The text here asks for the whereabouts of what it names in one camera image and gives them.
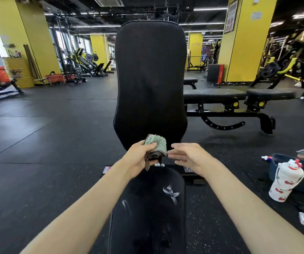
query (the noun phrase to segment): green towel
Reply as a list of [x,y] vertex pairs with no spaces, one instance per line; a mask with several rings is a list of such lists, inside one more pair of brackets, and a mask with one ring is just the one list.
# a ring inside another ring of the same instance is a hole
[[165,157],[167,153],[166,149],[166,139],[162,136],[156,135],[156,134],[149,134],[144,142],[145,144],[152,144],[152,143],[157,143],[157,147],[152,150],[148,151],[146,153],[147,158],[145,162],[145,169],[148,171],[150,169],[150,162],[149,159],[158,159],[160,157]]

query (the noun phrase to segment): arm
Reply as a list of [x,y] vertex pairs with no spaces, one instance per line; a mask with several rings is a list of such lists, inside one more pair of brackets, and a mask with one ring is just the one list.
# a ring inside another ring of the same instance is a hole
[[157,144],[138,142],[90,190],[53,220],[21,254],[87,254],[128,182]]
[[252,254],[304,253],[304,235],[198,144],[173,144],[169,158],[203,176]]

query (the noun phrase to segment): hand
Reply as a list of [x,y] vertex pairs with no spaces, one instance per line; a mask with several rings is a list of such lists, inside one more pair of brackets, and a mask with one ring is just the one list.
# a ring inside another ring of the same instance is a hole
[[[130,179],[136,177],[145,167],[146,152],[157,147],[157,143],[143,145],[142,140],[132,145],[127,153],[120,159],[120,163],[128,168]],[[158,163],[158,160],[149,161],[150,166]]]
[[218,162],[199,144],[180,143],[172,144],[173,150],[167,152],[168,157],[177,159],[175,164],[189,167],[196,174],[203,176],[205,168],[210,164]]

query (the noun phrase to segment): poster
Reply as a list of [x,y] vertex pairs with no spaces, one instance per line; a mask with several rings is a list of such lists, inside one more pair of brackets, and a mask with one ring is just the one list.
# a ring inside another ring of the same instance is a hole
[[233,3],[229,5],[229,11],[227,12],[224,34],[232,32],[234,29],[234,23],[236,21],[237,10],[238,10],[238,1],[239,0],[235,0]]

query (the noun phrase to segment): black bench backrest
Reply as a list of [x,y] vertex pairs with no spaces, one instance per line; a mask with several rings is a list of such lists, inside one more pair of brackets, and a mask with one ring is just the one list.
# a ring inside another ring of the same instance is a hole
[[186,39],[166,21],[132,21],[117,33],[118,102],[114,129],[125,149],[146,136],[180,142],[187,128],[184,109]]

